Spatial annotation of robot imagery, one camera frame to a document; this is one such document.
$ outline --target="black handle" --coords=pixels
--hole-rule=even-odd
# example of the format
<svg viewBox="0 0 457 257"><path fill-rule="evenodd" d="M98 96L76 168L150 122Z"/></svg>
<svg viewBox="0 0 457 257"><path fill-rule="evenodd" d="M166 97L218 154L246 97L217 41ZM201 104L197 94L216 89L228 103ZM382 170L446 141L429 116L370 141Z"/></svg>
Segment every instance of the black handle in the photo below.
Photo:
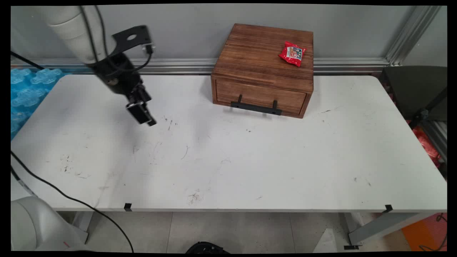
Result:
<svg viewBox="0 0 457 257"><path fill-rule="evenodd" d="M244 109L244 110L271 113L271 114L275 114L275 115L281 115L281 113L282 113L282 110L277 108L278 101L276 101L276 100L273 101L273 108L269 108L269 107L248 104L248 103L242 103L241 102L242 97L243 97L243 95L240 95L238 97L238 102L231 102L230 106L235 107L235 108Z"/></svg>

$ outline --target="red snack bag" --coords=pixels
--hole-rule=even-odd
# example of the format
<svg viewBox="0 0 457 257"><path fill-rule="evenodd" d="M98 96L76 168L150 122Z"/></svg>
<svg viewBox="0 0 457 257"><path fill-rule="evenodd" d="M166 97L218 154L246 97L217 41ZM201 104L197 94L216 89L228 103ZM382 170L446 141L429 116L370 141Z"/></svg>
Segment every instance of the red snack bag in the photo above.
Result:
<svg viewBox="0 0 457 257"><path fill-rule="evenodd" d="M279 57L283 58L290 64L295 64L300 67L302 64L302 56L305 54L306 49L300 48L298 45L287 42L284 44L284 49Z"/></svg>

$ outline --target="floor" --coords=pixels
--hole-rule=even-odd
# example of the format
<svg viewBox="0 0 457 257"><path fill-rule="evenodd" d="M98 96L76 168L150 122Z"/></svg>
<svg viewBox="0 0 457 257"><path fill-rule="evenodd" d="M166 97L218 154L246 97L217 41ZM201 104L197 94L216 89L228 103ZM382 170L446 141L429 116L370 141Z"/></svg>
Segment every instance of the floor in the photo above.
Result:
<svg viewBox="0 0 457 257"><path fill-rule="evenodd" d="M338 213L244 212L108 212L129 236L135 252L185 253L208 241L229 253L313 252L326 228L335 234L338 252L411 251L399 230L368 242L360 250L348 245L347 225ZM365 222L373 214L362 214ZM129 252L118 228L99 214L90 222L87 246L100 252Z"/></svg>

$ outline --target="orange object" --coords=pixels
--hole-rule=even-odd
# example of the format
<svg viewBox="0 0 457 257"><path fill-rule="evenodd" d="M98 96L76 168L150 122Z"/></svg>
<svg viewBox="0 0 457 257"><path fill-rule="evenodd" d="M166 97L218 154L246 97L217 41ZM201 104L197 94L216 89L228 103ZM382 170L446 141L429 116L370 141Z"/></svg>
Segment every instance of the orange object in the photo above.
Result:
<svg viewBox="0 0 457 257"><path fill-rule="evenodd" d="M447 222L444 220L436 221L438 215L440 214L437 213L402 228L402 232L412 251L422 251L419 246L427 246L433 250L440 247L447 233ZM444 213L443 217L447 220L447 213ZM447 251L447 241L440 251Z"/></svg>

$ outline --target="black metal bracket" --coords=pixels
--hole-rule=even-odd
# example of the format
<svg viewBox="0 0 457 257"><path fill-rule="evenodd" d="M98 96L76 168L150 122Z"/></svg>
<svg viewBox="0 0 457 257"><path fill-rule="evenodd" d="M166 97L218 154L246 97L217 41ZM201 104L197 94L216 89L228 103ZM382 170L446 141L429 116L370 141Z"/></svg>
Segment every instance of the black metal bracket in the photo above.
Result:
<svg viewBox="0 0 457 257"><path fill-rule="evenodd" d="M447 97L447 87L443 89L433 100L425 107L419 109L409 123L409 127L414 129L421 121L426 120L429 112L432 111L444 98Z"/></svg>
<svg viewBox="0 0 457 257"><path fill-rule="evenodd" d="M277 108L278 101L276 101L276 100L273 101L273 108L269 108L269 107L248 104L248 103L242 103L241 102L242 97L243 97L243 95L240 95L238 97L238 102L231 102L230 106L234 107L234 108L240 108L240 109L244 109L244 110L263 112L263 113L271 113L271 114L275 114L275 115L281 115L281 113L282 113L282 110Z"/></svg>
<svg viewBox="0 0 457 257"><path fill-rule="evenodd" d="M132 35L135 35L135 37L129 40L128 38ZM152 42L146 25L126 29L114 34L112 37L116 41L116 48L114 48L114 51L110 54L110 56L123 53L138 45L151 44Z"/></svg>

